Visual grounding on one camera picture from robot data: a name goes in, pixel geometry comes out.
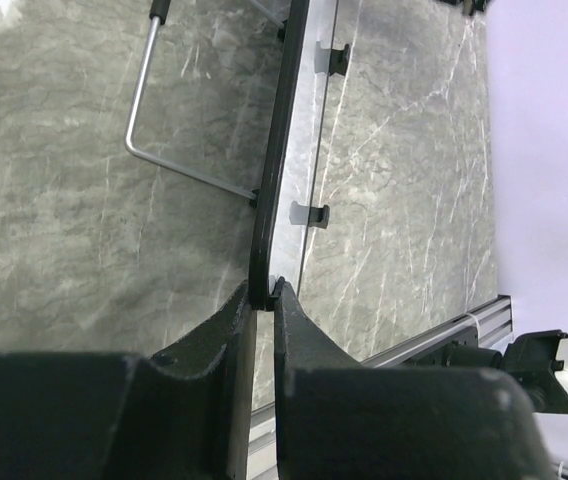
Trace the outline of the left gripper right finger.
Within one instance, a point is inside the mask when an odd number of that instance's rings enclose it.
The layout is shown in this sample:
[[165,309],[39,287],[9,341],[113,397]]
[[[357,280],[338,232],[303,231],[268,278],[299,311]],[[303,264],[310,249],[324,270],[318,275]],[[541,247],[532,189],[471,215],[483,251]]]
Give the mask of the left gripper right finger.
[[550,479],[531,402],[488,368],[370,368],[305,314],[280,280],[274,301],[282,479]]

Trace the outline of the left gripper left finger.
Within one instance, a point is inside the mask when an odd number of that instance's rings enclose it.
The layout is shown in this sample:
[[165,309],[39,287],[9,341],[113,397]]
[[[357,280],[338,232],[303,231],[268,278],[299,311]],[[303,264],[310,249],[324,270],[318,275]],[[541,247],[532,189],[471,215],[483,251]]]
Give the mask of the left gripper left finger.
[[0,352],[0,479],[242,479],[256,314],[241,284],[151,356]]

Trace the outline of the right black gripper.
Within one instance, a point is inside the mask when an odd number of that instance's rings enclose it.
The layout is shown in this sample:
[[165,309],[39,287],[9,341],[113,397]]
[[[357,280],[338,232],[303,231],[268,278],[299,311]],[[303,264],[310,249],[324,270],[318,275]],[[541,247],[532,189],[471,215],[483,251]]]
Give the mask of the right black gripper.
[[443,0],[444,3],[451,6],[460,6],[463,13],[484,12],[491,0]]

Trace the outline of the small black-framed whiteboard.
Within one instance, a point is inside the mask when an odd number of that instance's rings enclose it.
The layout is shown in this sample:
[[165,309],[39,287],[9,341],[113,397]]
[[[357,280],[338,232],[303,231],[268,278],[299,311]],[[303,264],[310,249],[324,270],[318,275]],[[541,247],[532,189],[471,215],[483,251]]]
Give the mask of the small black-framed whiteboard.
[[333,75],[345,75],[350,61],[348,46],[333,46],[338,4],[294,1],[287,20],[278,25],[283,57],[261,181],[252,191],[144,151],[134,143],[156,38],[169,9],[169,2],[154,1],[149,10],[150,25],[126,124],[125,148],[141,160],[249,201],[256,211],[249,298],[254,309],[270,311],[280,279],[294,289],[300,285],[309,229],[324,229],[329,222],[329,207],[313,206],[312,197],[328,83]]

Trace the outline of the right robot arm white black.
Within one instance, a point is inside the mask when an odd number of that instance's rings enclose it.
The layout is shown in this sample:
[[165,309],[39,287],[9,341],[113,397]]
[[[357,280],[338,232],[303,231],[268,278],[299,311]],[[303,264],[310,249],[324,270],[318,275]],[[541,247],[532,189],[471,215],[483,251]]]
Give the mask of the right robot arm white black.
[[540,413],[568,414],[568,1],[497,1],[488,67],[498,285],[513,340],[461,317],[407,363],[511,375]]

